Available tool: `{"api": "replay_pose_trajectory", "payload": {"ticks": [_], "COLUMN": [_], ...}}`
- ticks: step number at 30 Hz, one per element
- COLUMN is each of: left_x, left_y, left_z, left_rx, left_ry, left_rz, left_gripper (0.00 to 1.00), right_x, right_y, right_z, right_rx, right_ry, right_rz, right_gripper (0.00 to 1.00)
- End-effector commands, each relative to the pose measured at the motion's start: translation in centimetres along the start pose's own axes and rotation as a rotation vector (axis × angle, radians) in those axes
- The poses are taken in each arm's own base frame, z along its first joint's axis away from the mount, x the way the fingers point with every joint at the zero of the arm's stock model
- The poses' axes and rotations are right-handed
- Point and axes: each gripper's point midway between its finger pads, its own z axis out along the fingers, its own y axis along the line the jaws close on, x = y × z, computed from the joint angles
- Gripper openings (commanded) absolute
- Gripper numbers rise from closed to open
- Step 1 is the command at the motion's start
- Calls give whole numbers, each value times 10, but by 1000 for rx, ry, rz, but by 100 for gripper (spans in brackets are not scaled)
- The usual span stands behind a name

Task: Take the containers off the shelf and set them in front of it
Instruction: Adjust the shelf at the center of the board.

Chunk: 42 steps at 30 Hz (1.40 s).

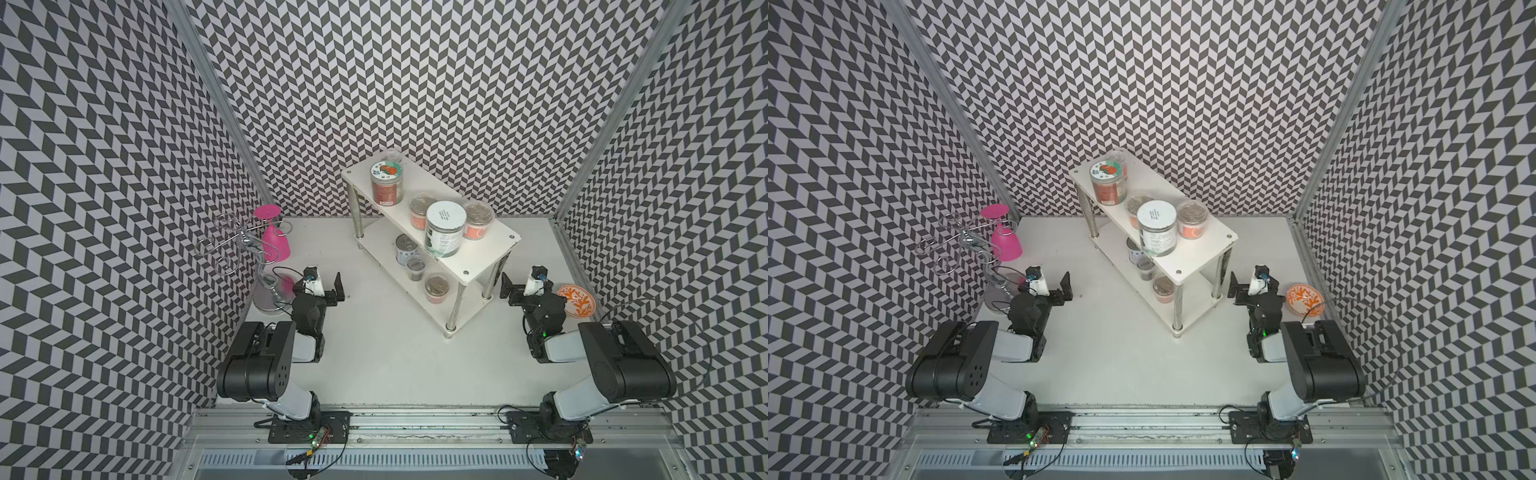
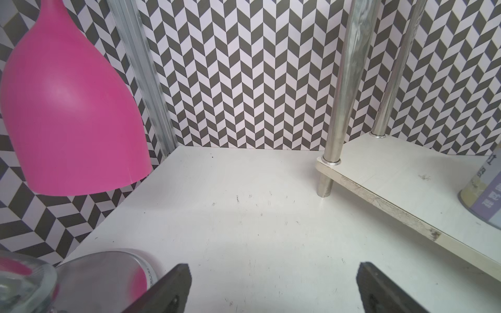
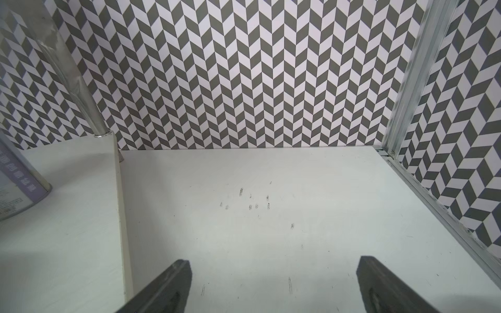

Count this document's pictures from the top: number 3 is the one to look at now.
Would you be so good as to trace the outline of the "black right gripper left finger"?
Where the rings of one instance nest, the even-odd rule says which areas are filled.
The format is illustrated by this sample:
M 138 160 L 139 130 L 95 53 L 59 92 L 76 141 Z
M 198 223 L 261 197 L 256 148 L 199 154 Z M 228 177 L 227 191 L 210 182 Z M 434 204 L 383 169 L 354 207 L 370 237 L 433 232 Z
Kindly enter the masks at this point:
M 192 283 L 188 260 L 176 260 L 117 313 L 185 312 Z

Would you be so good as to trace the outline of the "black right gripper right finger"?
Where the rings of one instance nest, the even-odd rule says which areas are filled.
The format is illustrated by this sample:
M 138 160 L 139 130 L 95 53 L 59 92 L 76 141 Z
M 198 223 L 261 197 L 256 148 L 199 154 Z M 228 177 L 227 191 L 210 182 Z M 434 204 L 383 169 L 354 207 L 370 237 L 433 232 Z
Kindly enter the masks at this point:
M 362 256 L 357 281 L 367 312 L 437 312 L 374 256 Z

